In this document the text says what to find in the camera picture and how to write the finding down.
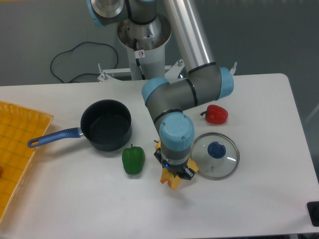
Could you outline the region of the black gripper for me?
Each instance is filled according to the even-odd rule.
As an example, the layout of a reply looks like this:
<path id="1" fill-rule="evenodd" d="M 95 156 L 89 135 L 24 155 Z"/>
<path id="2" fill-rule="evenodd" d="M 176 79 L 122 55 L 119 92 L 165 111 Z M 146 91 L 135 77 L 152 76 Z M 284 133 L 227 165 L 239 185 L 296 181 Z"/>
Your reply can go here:
<path id="1" fill-rule="evenodd" d="M 195 171 L 191 168 L 188 168 L 187 163 L 188 159 L 169 159 L 169 158 L 162 158 L 161 149 L 158 148 L 155 153 L 154 157 L 158 160 L 158 162 L 166 168 L 169 172 L 177 174 L 179 178 L 183 180 L 191 180 L 194 175 Z"/>

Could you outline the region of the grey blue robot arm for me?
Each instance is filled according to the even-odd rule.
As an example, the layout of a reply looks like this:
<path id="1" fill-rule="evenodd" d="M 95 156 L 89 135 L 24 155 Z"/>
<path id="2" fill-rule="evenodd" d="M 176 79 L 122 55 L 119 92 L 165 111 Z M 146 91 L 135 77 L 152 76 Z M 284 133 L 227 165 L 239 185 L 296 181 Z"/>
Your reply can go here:
<path id="1" fill-rule="evenodd" d="M 142 96 L 159 134 L 155 151 L 165 171 L 190 180 L 194 126 L 184 111 L 230 95 L 232 75 L 217 66 L 193 0 L 166 0 L 167 16 L 154 0 L 89 0 L 88 10 L 98 26 L 117 23 L 134 80 L 144 80 Z M 165 78 L 164 47 L 174 35 L 188 73 L 175 83 Z"/>

